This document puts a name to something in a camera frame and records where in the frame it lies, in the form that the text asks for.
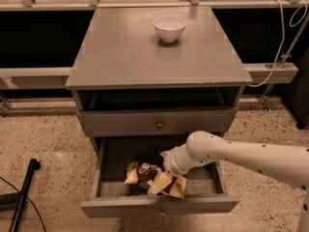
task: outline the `floor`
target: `floor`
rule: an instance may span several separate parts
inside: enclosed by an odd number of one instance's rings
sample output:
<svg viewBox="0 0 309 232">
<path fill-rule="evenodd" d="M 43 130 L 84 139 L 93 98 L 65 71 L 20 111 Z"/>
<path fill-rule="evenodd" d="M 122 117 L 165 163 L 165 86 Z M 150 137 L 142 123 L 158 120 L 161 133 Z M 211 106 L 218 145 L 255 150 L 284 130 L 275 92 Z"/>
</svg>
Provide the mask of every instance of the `floor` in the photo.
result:
<svg viewBox="0 0 309 232">
<path fill-rule="evenodd" d="M 309 130 L 298 130 L 296 119 L 279 98 L 268 100 L 268 112 L 256 98 L 240 100 L 239 112 L 225 134 L 229 140 L 309 145 Z M 88 200 L 97 162 L 71 101 L 15 103 L 0 117 L 0 176 L 21 189 L 29 160 L 42 163 L 35 172 L 29 197 L 37 205 L 48 232 L 62 231 L 296 231 L 304 191 L 278 183 L 229 162 L 220 162 L 229 194 L 240 199 L 230 214 L 87 218 L 80 202 Z M 0 182 L 0 194 L 14 190 Z M 10 227 L 13 212 L 0 212 L 0 231 Z M 26 202 L 18 231 L 42 231 Z"/>
</svg>

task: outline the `drawer handle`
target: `drawer handle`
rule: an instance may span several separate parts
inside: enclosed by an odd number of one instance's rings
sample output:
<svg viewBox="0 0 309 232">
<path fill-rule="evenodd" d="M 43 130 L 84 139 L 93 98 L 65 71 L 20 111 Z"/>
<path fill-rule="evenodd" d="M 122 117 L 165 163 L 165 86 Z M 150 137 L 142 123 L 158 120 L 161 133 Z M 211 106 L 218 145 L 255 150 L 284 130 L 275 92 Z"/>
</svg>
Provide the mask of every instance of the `drawer handle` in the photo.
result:
<svg viewBox="0 0 309 232">
<path fill-rule="evenodd" d="M 163 122 L 160 121 L 160 120 L 158 120 L 158 121 L 156 121 L 155 126 L 156 126 L 158 129 L 162 129 L 162 128 L 163 128 Z"/>
</svg>

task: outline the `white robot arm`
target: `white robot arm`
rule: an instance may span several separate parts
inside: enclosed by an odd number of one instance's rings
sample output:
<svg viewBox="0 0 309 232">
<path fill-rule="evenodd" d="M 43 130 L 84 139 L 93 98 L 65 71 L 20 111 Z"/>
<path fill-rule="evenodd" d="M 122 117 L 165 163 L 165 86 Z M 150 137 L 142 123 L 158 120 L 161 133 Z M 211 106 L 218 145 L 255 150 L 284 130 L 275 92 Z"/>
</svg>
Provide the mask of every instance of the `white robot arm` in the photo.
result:
<svg viewBox="0 0 309 232">
<path fill-rule="evenodd" d="M 165 153 L 164 169 L 177 177 L 191 168 L 227 160 L 275 180 L 307 191 L 298 232 L 309 231 L 309 148 L 244 143 L 195 131 L 181 147 Z"/>
</svg>

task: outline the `closed drawer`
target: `closed drawer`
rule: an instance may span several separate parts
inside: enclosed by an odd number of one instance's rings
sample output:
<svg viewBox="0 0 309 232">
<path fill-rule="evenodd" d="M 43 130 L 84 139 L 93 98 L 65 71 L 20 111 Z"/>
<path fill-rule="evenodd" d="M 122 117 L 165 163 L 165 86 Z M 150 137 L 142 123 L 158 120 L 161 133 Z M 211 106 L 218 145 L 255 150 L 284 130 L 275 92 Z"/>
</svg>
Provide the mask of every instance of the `closed drawer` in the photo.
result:
<svg viewBox="0 0 309 232">
<path fill-rule="evenodd" d="M 184 143 L 168 136 L 102 139 L 93 192 L 81 208 L 89 218 L 228 213 L 239 199 L 230 197 L 219 163 L 190 170 L 184 201 L 158 195 L 150 197 L 136 186 L 123 184 L 126 167 L 140 160 L 162 165 L 161 151 Z"/>
<path fill-rule="evenodd" d="M 205 110 L 130 110 L 79 112 L 87 136 L 181 134 L 223 132 L 231 126 L 236 107 Z"/>
</svg>

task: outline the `white bowl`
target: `white bowl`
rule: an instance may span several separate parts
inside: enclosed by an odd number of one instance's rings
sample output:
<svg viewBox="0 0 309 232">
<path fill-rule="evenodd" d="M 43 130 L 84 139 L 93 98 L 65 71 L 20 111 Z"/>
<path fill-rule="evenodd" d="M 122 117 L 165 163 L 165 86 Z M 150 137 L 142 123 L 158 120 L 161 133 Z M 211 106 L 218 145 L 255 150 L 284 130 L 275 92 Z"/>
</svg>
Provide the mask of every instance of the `white bowl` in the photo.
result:
<svg viewBox="0 0 309 232">
<path fill-rule="evenodd" d="M 164 42 L 172 43 L 181 36 L 186 21 L 180 17 L 165 15 L 154 20 L 154 29 Z"/>
</svg>

